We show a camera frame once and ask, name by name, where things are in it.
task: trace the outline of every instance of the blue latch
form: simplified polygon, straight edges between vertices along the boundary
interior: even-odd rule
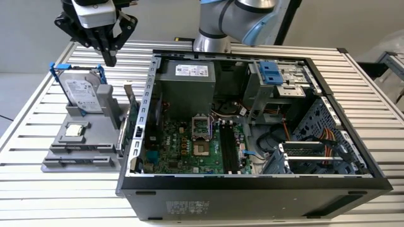
[[[280,74],[278,65],[274,61],[260,61],[259,70],[266,84],[282,85],[284,83],[283,75]]]
[[[255,151],[243,150],[243,154],[246,155],[258,155]]]

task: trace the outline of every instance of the motherboard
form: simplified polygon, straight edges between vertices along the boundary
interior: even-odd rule
[[[156,150],[147,151],[146,173],[228,174],[227,158],[231,155],[236,157],[234,173],[251,174],[250,159],[240,150],[247,149],[242,125],[226,124],[231,126],[232,139],[226,143],[228,150],[224,153],[223,122],[207,122],[200,119],[192,122],[164,120],[162,142]]]

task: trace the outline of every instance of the barcode label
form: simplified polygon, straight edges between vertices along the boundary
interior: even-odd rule
[[[208,66],[206,65],[178,65],[176,76],[208,77]]]
[[[242,110],[240,110],[240,115],[244,116],[246,113],[247,113],[247,109],[243,107]]]

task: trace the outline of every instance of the green circuit board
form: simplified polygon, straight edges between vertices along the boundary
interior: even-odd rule
[[[166,121],[159,161],[154,164],[155,174],[223,174],[223,156],[220,148],[219,123],[212,124],[212,139],[192,141],[191,122]],[[242,126],[234,127],[235,136],[244,136]],[[243,174],[251,174],[250,159],[240,169]]]

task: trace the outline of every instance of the aluminum table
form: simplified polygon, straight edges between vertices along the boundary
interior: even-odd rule
[[[118,173],[40,171],[42,161],[66,117],[67,98],[47,75],[0,139],[0,226],[404,226],[404,116],[347,53],[335,48],[232,44],[243,54],[310,57],[326,78],[351,123],[394,186],[394,191],[332,220],[140,222],[126,199],[116,197]],[[191,50],[190,42],[130,41],[106,67],[114,96],[134,81],[142,99],[152,49]],[[56,63],[104,63],[94,49],[70,43]]]

